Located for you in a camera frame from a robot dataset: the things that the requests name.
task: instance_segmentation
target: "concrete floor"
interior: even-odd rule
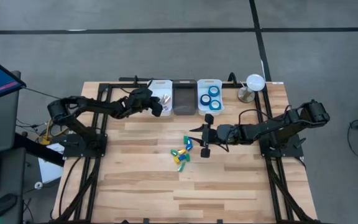
[[[358,1],[257,0],[261,27],[358,27]],[[253,27],[242,0],[0,0],[0,30]],[[263,33],[273,81],[285,82],[292,105],[312,98],[331,115],[324,128],[302,132],[319,219],[358,223],[358,158],[346,131],[358,119],[358,32]],[[254,33],[0,35],[0,63],[20,70],[29,88],[79,95],[85,81],[119,77],[245,80],[262,73]],[[22,90],[18,118],[49,119],[53,99]],[[352,132],[358,152],[358,131]],[[40,180],[35,158],[25,190]],[[35,222],[46,222],[57,186],[31,192]]]

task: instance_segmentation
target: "wooden tabletop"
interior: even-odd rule
[[[82,95],[96,98],[99,84],[86,82]],[[267,83],[267,88],[273,115],[282,114],[288,104],[284,85]],[[241,111],[255,108],[254,102],[240,102],[237,91],[223,89],[225,110],[215,116],[215,128],[219,124],[238,123]],[[125,95],[115,88],[112,101]],[[261,93],[260,99],[265,108]],[[83,113],[78,119],[90,126],[92,117],[92,113]],[[241,119],[244,124],[258,123],[256,112],[244,113]],[[188,130],[203,123],[204,117],[198,114],[155,118],[148,111],[122,120],[109,118],[108,146],[101,160],[92,222],[126,219],[139,223],[143,218],[165,223],[216,223],[217,219],[226,223],[274,222],[266,165],[257,142],[251,146],[229,146],[229,153],[210,146],[208,159],[200,157],[201,147],[195,142],[190,151],[191,162],[186,163],[183,172],[177,172],[178,165],[170,150],[184,147],[184,135],[200,138],[201,133]],[[54,218],[58,216],[62,187],[74,161],[75,158],[71,158],[65,163],[53,209]],[[73,169],[62,210],[78,191],[83,161],[81,159]],[[294,158],[283,158],[283,163],[290,193],[310,217],[316,218],[305,168]],[[281,193],[279,197],[282,217],[286,218]],[[81,213],[83,218],[87,203],[88,195]]]

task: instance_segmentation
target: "blue roll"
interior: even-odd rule
[[[220,110],[221,108],[222,108],[221,102],[219,102],[218,100],[213,100],[209,104],[210,110]]]
[[[212,97],[218,96],[219,95],[219,88],[217,86],[211,86],[208,89],[208,95],[212,96]]]
[[[208,94],[204,94],[200,98],[200,103],[204,106],[208,106],[211,102],[211,97]]]

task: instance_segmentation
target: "white paper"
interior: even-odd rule
[[[57,151],[60,154],[63,154],[63,151],[65,150],[65,148],[59,143],[51,144],[47,146],[47,148]],[[62,167],[47,162],[40,158],[38,158],[38,162],[40,164],[42,183],[46,184],[62,176],[63,174]]]

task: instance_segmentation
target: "computer mouse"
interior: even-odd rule
[[[16,202],[17,196],[14,194],[6,194],[2,196],[0,198],[0,217],[15,206]]]

